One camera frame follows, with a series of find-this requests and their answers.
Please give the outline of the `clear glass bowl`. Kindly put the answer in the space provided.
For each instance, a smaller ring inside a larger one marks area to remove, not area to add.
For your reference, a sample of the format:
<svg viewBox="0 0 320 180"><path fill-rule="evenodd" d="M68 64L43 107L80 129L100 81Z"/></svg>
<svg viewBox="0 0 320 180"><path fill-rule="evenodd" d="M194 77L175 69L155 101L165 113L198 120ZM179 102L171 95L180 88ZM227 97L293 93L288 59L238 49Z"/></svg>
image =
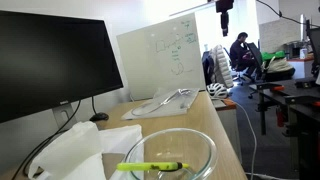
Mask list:
<svg viewBox="0 0 320 180"><path fill-rule="evenodd" d="M217 147L206 134L188 128L161 130L139 140L125 156L125 163L180 162L173 172L127 171L128 180L208 180L218 159Z"/></svg>

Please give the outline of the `yellow green marker pen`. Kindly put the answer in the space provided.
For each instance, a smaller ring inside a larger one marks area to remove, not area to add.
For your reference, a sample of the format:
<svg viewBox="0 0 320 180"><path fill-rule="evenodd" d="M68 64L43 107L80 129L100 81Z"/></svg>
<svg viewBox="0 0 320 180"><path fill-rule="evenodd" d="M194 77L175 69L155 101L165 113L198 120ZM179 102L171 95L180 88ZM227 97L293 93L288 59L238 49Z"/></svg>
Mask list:
<svg viewBox="0 0 320 180"><path fill-rule="evenodd" d="M189 165L181 162L145 162L145 163L118 163L117 169L120 171L148 171L158 170L164 172L173 172L182 168L188 168Z"/></svg>

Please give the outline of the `white whiteboard panel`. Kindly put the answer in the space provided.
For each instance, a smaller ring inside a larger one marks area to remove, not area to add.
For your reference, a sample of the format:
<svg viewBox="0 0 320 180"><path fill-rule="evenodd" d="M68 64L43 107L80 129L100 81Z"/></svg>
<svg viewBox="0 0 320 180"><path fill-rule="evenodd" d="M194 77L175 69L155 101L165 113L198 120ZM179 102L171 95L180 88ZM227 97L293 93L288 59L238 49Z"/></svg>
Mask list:
<svg viewBox="0 0 320 180"><path fill-rule="evenodd" d="M159 89L205 89L195 14L117 36L130 94L149 99Z"/></svg>

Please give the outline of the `white bicycle helmet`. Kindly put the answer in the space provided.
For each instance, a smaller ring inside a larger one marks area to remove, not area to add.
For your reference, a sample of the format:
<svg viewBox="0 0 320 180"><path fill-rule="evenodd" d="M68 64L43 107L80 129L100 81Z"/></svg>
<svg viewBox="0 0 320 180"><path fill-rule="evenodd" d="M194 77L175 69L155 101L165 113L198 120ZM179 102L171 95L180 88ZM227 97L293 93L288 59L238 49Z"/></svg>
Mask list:
<svg viewBox="0 0 320 180"><path fill-rule="evenodd" d="M228 96L227 88L220 83L208 85L207 91L212 98L224 99Z"/></svg>

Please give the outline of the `white puffy jacket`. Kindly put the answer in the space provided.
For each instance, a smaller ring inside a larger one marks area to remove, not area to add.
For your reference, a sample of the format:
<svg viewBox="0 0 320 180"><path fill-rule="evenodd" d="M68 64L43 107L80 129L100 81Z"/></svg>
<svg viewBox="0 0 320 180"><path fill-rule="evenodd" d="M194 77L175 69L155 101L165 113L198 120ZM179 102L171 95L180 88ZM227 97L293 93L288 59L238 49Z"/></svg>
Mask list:
<svg viewBox="0 0 320 180"><path fill-rule="evenodd" d="M214 63L211 81L213 83L223 84L226 88L232 88L233 80L231 70L229 69L229 59L226 57L223 47L216 45L210 51L210 55Z"/></svg>

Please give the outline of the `black computer mouse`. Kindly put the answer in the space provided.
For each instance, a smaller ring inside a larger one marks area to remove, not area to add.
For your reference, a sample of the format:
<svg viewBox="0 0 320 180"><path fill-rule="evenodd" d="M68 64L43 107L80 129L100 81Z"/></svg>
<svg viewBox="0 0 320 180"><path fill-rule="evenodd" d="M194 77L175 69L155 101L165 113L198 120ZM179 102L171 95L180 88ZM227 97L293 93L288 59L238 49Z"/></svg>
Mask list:
<svg viewBox="0 0 320 180"><path fill-rule="evenodd" d="M108 119L109 119L108 114L101 112L93 115L89 120L95 122L95 121L108 120Z"/></svg>

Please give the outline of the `seated person in dark clothes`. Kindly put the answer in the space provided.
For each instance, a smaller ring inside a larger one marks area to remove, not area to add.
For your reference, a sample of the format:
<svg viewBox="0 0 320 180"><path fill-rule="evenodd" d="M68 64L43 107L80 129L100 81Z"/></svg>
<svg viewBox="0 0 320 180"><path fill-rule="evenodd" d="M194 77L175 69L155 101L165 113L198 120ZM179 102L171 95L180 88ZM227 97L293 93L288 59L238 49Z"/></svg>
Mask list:
<svg viewBox="0 0 320 180"><path fill-rule="evenodd" d="M246 70L243 74L244 78L253 82L252 74L256 69L256 62L250 57L250 51L246 45L247 37L246 32L239 33L237 39L232 43L229 53L233 64Z"/></svg>

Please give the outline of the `silver monitor stand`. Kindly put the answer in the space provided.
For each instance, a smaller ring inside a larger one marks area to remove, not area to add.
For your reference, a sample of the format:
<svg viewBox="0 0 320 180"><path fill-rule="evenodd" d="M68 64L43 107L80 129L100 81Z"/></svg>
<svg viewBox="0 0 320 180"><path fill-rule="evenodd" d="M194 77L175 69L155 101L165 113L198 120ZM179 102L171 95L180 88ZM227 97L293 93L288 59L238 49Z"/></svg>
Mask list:
<svg viewBox="0 0 320 180"><path fill-rule="evenodd" d="M52 109L57 126L61 130L70 129L77 123L71 104L61 105Z"/></svg>

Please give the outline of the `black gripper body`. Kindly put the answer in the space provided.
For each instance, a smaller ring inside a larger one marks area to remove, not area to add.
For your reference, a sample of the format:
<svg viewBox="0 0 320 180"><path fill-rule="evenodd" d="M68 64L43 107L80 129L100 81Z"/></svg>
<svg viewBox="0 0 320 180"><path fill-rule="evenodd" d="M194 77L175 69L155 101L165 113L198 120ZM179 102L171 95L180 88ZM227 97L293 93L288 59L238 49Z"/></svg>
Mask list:
<svg viewBox="0 0 320 180"><path fill-rule="evenodd" d="M228 11L233 8L234 0L217 0L216 12L220 13L220 22L223 36L228 35L229 14Z"/></svg>

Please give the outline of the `black computer monitor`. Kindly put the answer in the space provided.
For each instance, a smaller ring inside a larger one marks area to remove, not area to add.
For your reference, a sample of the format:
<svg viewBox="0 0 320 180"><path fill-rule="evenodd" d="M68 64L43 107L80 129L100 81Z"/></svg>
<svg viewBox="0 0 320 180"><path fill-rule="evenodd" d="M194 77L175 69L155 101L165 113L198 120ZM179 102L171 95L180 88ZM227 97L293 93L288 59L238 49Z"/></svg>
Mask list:
<svg viewBox="0 0 320 180"><path fill-rule="evenodd" d="M120 89L102 20L0 11L0 122Z"/></svg>

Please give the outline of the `black workbench with clamps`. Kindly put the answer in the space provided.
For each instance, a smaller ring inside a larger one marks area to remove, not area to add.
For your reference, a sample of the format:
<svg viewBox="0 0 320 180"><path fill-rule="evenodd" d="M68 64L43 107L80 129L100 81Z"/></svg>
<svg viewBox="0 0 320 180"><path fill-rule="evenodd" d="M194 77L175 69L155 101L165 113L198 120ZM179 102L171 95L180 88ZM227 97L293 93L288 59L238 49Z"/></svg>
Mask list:
<svg viewBox="0 0 320 180"><path fill-rule="evenodd" d="M288 121L284 136L290 138L292 166L300 180L320 180L320 91L318 86L298 88L308 79L283 80L250 85L258 93L261 134L266 134L265 112L270 106L284 106Z"/></svg>

